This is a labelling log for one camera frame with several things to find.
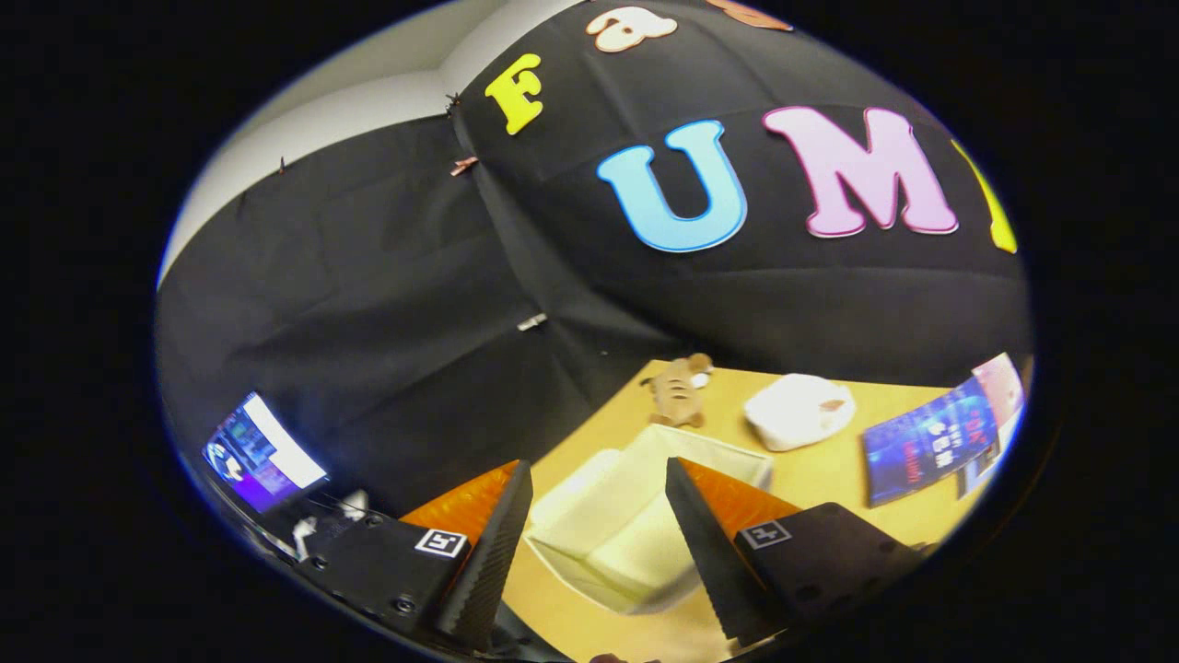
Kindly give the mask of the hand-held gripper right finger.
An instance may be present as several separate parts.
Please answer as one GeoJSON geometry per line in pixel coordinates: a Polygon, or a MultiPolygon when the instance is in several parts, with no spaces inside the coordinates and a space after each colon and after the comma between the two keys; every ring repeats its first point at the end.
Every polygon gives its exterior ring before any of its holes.
{"type": "Polygon", "coordinates": [[[723,634],[752,646],[876,599],[926,562],[834,501],[799,508],[703,462],[666,462],[665,494],[723,634]]]}

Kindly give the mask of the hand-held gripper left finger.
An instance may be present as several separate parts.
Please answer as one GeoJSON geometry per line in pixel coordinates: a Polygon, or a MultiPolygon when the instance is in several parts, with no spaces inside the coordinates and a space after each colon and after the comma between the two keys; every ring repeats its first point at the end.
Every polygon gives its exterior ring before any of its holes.
{"type": "Polygon", "coordinates": [[[407,516],[322,520],[295,570],[400,637],[488,652],[531,501],[531,462],[505,462],[407,516]]]}

